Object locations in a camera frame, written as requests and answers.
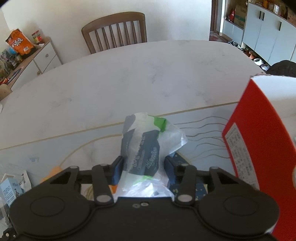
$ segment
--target red box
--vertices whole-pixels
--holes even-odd
[[[251,78],[222,136],[236,175],[278,203],[272,234],[296,240],[296,78]]]

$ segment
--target marble tabletop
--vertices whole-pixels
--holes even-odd
[[[92,54],[55,68],[1,101],[0,150],[123,122],[236,102],[261,69],[232,45],[161,41]]]

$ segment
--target orange snack bag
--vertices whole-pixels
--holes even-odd
[[[11,32],[6,42],[24,58],[36,51],[33,44],[22,34],[19,29]]]

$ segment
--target wooden chair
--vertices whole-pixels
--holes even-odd
[[[103,46],[102,46],[98,31],[97,31],[97,29],[100,29],[100,28],[102,28],[106,48],[110,49],[110,45],[109,45],[109,42],[108,42],[106,31],[104,29],[104,27],[107,27],[107,26],[109,26],[109,29],[110,29],[110,34],[111,34],[113,47],[114,48],[117,47],[115,37],[114,37],[114,33],[113,33],[113,29],[112,29],[112,26],[111,26],[113,24],[116,24],[116,26],[117,26],[117,32],[118,32],[118,38],[119,38],[120,46],[123,46],[123,40],[122,40],[122,35],[121,35],[119,23],[123,23],[124,32],[125,32],[125,36],[126,36],[126,42],[127,42],[127,45],[130,45],[131,41],[130,41],[130,38],[129,38],[128,28],[127,28],[126,22],[131,22],[133,40],[134,40],[134,43],[138,43],[134,21],[139,21],[139,23],[140,23],[140,32],[141,32],[142,43],[147,42],[145,14],[143,14],[141,12],[121,12],[121,13],[116,13],[116,14],[105,16],[105,17],[102,17],[102,18],[98,18],[98,19],[88,23],[87,25],[85,25],[81,29],[81,32],[82,32],[82,35],[83,35],[84,40],[86,42],[86,45],[87,45],[89,51],[91,52],[91,54],[96,52],[96,50],[94,48],[94,44],[91,41],[91,38],[90,38],[90,35],[89,35],[89,33],[92,32],[92,31],[94,31],[95,34],[96,34],[96,39],[98,41],[100,51],[103,51]]]

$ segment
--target chair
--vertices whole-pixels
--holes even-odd
[[[133,40],[134,40],[134,43],[138,43],[134,21],[139,21],[139,23],[140,23],[140,32],[141,32],[142,43],[147,42],[145,14],[143,14],[141,12],[121,12],[121,13],[116,13],[116,14],[105,16],[105,17],[102,17],[102,18],[98,18],[98,19],[88,23],[87,25],[85,25],[81,29],[81,32],[82,32],[82,35],[83,35],[84,40],[86,42],[86,45],[87,45],[89,51],[91,52],[91,54],[96,52],[96,50],[94,48],[94,44],[91,41],[91,38],[90,38],[90,35],[89,35],[89,33],[92,32],[92,31],[95,32],[96,40],[98,42],[100,51],[103,51],[103,46],[102,46],[98,31],[97,31],[97,29],[100,29],[100,28],[102,28],[106,48],[110,49],[110,45],[109,45],[109,42],[108,42],[106,31],[104,29],[104,27],[107,27],[107,26],[109,26],[109,29],[110,29],[110,34],[111,34],[113,47],[114,48],[117,47],[115,37],[114,37],[114,33],[113,33],[113,29],[112,29],[112,26],[111,26],[113,24],[116,24],[116,26],[117,26],[117,32],[118,32],[118,38],[119,38],[120,46],[123,46],[123,40],[122,40],[122,35],[121,35],[119,23],[123,23],[124,32],[125,32],[125,36],[126,36],[126,42],[127,42],[127,45],[130,45],[131,42],[130,42],[126,22],[131,22]]]

